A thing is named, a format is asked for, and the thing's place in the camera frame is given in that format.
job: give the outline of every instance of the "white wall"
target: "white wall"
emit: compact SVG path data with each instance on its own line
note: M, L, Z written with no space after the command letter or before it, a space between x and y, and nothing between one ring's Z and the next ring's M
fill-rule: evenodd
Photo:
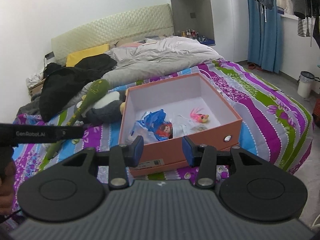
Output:
M298 79L300 72L305 70L320 77L320 68L317 67L317 61L320 57L320 49L312 38L312 47L310 47L311 38L300 37L297 34L297 20L281 17L284 30L284 55L282 72ZM320 92L320 83L314 82L313 90Z
M43 68L51 38L84 23L170 0L0 0L0 122L29 102L25 79Z

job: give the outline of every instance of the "gray floor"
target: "gray floor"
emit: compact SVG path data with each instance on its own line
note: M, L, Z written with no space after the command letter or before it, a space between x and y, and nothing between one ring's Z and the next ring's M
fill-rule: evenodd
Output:
M297 100L310 113L313 112L316 98L311 96L308 100L305 100L299 96L297 93L298 84L275 73L257 70L253 70L252 72L280 88L286 95ZM300 216L300 220L310 226L314 219L320 214L320 128L315 128L311 153L295 175L303 181L308 189L308 200Z

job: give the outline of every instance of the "pink pillow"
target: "pink pillow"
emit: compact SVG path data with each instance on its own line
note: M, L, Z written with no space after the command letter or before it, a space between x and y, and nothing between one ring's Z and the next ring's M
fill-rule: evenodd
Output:
M139 43L139 42L129 42L129 43L125 43L125 44L122 44L120 45L119 47L125 47L125 48L137 48L139 47L140 45L142 45L142 43Z

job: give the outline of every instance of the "cabinet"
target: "cabinet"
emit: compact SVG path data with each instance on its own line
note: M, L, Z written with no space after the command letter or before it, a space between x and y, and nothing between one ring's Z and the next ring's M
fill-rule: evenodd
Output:
M248 59L248 0L171 0L175 32L194 29L228 61Z
M248 59L249 12L247 0L210 0L213 47L226 60L239 62Z

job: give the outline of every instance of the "bedsheet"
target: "bedsheet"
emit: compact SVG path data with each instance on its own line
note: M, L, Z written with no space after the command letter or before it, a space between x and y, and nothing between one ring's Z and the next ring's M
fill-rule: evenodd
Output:
M293 98L284 95L277 87L255 76L238 64L219 60L203 63L169 76L147 79L117 87L125 90L143 83L172 78L190 73L203 73L221 91L224 98L233 106L243 119L239 144L242 148L294 174L306 160L311 150L313 119L311 114ZM19 115L16 124L66 125L73 115L73 107L63 111L48 123L39 115ZM64 160L85 147L95 147L106 151L117 145L120 123L88 128L83 138L68 140L59 154L46 166ZM17 165L15 190L23 181L38 172L45 155L46 145L19 145L13 158ZM174 171L144 176L145 179L190 179L194 182L197 168L181 168ZM228 177L226 166L217 167L217 179ZM108 181L108 168L100 167L98 179ZM15 200L14 210L19 207Z

